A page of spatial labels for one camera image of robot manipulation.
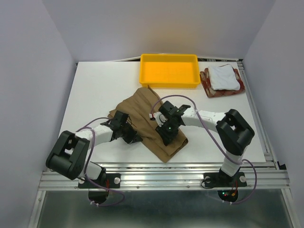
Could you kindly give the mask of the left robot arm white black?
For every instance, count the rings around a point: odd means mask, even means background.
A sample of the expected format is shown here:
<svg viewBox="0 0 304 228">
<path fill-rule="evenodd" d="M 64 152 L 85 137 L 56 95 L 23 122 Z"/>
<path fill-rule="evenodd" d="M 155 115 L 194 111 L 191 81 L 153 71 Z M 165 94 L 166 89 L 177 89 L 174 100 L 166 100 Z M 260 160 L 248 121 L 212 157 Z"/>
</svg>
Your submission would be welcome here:
<svg viewBox="0 0 304 228">
<path fill-rule="evenodd" d="M 75 133 L 63 131 L 53 146 L 46 166 L 70 179 L 82 179 L 82 188 L 120 188 L 121 175 L 107 174 L 106 169 L 91 162 L 95 146 L 119 138 L 127 144 L 142 142 L 142 137 L 132 127 L 128 114 L 117 111 L 114 117 L 92 128 L 89 124 Z"/>
</svg>

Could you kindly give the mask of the white skirt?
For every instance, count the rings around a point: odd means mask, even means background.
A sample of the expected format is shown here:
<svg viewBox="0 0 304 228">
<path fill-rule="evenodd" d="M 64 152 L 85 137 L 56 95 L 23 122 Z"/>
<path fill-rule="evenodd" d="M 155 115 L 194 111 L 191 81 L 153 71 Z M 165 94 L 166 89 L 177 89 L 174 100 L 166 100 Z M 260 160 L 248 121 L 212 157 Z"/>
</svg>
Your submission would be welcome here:
<svg viewBox="0 0 304 228">
<path fill-rule="evenodd" d="M 209 78 L 213 90 L 239 90 L 240 84 L 231 64 L 209 66 Z"/>
</svg>

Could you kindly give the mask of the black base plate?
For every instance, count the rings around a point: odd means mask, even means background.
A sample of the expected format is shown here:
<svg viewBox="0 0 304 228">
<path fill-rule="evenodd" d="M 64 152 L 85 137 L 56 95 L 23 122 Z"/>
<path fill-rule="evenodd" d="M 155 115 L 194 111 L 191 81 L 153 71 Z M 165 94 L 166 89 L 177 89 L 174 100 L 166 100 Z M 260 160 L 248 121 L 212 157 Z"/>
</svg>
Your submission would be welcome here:
<svg viewBox="0 0 304 228">
<path fill-rule="evenodd" d="M 98 184 L 105 188 L 119 189 L 121 175 L 119 173 L 100 174 L 100 176 L 96 180 L 92 180 L 92 181 L 95 184 Z M 84 183 L 78 183 L 78 188 L 80 188 L 80 189 L 98 189 L 99 187 L 88 181 L 84 181 Z"/>
<path fill-rule="evenodd" d="M 237 172 L 233 177 L 221 172 L 206 172 L 203 177 L 201 187 L 206 189 L 247 186 L 247 180 L 243 172 Z"/>
</svg>

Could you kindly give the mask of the red plaid skirt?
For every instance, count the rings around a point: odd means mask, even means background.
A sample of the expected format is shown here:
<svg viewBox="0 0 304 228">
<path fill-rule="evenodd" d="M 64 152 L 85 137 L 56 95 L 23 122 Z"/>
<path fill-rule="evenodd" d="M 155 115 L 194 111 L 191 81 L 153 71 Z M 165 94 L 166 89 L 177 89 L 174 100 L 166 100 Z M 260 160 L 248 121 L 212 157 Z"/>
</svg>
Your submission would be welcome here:
<svg viewBox="0 0 304 228">
<path fill-rule="evenodd" d="M 245 86 L 241 79 L 239 71 L 235 68 L 233 69 L 233 71 L 240 85 L 239 90 L 213 90 L 211 87 L 208 68 L 205 68 L 203 71 L 200 71 L 200 81 L 208 98 L 238 95 L 245 92 Z"/>
</svg>

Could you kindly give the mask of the brown skirt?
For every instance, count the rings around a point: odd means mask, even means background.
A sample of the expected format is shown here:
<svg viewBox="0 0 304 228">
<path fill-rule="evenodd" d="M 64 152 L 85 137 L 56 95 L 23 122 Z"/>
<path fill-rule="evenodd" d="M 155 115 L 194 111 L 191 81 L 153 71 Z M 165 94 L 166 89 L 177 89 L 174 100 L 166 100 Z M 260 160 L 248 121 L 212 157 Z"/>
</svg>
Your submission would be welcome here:
<svg viewBox="0 0 304 228">
<path fill-rule="evenodd" d="M 167 163 L 177 152 L 188 143 L 185 134 L 179 130 L 175 140 L 169 145 L 164 145 L 161 136 L 156 132 L 158 126 L 151 121 L 149 113 L 152 106 L 160 99 L 158 94 L 149 87 L 141 87 L 129 98 L 119 103 L 109 112 L 108 117 L 113 118 L 116 111 L 128 114 L 132 127 L 142 138 L 142 144 L 156 155 L 163 163 Z"/>
</svg>

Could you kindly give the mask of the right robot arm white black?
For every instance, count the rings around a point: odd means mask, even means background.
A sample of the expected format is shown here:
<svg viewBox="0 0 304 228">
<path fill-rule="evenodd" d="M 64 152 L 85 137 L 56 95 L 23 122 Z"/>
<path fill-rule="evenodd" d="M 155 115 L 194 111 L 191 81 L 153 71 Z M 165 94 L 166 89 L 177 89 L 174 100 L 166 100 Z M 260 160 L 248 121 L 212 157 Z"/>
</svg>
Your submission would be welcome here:
<svg viewBox="0 0 304 228">
<path fill-rule="evenodd" d="M 158 112 L 150 113 L 151 120 L 156 121 L 156 132 L 160 135 L 164 145 L 171 144 L 179 133 L 180 126 L 202 127 L 214 140 L 211 131 L 219 135 L 225 150 L 224 161 L 219 171 L 219 181 L 223 185 L 230 185 L 236 179 L 236 174 L 242 164 L 243 154 L 250 145 L 255 132 L 243 116 L 235 109 L 225 113 L 197 110 L 183 104 L 176 107 L 170 102 L 163 103 Z"/>
</svg>

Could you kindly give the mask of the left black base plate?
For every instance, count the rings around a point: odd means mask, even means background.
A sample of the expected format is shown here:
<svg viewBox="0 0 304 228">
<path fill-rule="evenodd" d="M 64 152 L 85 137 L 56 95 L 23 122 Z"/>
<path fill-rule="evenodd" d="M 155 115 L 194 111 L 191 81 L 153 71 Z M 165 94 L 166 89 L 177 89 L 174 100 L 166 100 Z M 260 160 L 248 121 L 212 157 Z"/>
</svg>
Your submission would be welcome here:
<svg viewBox="0 0 304 228">
<path fill-rule="evenodd" d="M 105 188 L 119 189 L 121 175 L 119 173 L 100 174 L 100 176 L 96 180 L 92 180 L 92 181 L 95 184 L 98 184 Z M 99 187 L 88 181 L 84 181 L 84 183 L 78 183 L 78 188 L 80 188 L 80 189 L 98 189 Z"/>
</svg>

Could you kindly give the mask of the yellow plastic tray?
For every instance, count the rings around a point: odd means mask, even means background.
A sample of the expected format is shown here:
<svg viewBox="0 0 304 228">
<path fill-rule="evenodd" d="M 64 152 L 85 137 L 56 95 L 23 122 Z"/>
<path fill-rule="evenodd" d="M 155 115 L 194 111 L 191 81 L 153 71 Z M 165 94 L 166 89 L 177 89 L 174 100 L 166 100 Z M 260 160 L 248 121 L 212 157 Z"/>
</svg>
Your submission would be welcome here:
<svg viewBox="0 0 304 228">
<path fill-rule="evenodd" d="M 151 88 L 196 88 L 200 84 L 194 54 L 142 54 L 139 83 Z"/>
</svg>

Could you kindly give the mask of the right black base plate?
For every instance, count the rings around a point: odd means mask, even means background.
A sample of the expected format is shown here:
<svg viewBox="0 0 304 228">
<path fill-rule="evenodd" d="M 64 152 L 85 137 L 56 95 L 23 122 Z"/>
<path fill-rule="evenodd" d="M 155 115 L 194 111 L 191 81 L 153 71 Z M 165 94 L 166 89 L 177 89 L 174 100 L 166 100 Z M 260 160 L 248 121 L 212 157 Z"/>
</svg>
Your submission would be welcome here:
<svg viewBox="0 0 304 228">
<path fill-rule="evenodd" d="M 233 177 L 221 172 L 206 172 L 203 177 L 201 187 L 206 189 L 247 186 L 247 180 L 243 172 L 237 172 Z"/>
</svg>

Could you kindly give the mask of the aluminium frame rail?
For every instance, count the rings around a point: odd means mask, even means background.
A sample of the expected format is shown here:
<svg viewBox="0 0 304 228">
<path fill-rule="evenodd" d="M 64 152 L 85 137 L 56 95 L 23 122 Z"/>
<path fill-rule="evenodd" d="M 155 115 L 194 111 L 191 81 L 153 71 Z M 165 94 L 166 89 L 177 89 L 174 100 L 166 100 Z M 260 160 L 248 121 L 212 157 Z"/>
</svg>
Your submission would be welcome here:
<svg viewBox="0 0 304 228">
<path fill-rule="evenodd" d="M 121 175 L 120 190 L 200 190 L 203 174 L 219 169 L 219 164 L 203 163 L 105 163 L 108 173 Z M 286 170 L 278 170 L 271 162 L 256 163 L 254 171 L 248 164 L 241 170 L 245 174 L 247 190 L 288 189 L 290 180 Z"/>
</svg>

